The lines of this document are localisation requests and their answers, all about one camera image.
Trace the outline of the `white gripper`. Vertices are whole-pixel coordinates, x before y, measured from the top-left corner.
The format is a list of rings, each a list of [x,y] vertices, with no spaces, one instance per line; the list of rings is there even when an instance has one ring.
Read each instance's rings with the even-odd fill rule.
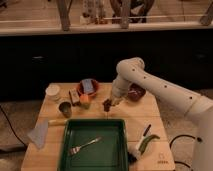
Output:
[[[111,105],[112,106],[118,105],[123,100],[123,98],[126,96],[126,94],[127,94],[126,90],[120,89],[116,86],[112,86],[112,90],[110,93]]]

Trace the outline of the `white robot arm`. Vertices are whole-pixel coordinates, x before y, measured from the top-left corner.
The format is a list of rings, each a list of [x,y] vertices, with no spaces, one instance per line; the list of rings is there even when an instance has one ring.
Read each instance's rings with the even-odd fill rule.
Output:
[[[213,171],[213,100],[147,73],[144,61],[139,57],[121,60],[117,77],[113,80],[110,94],[113,106],[127,95],[132,83],[164,100],[197,125],[197,138],[193,150],[192,170]]]

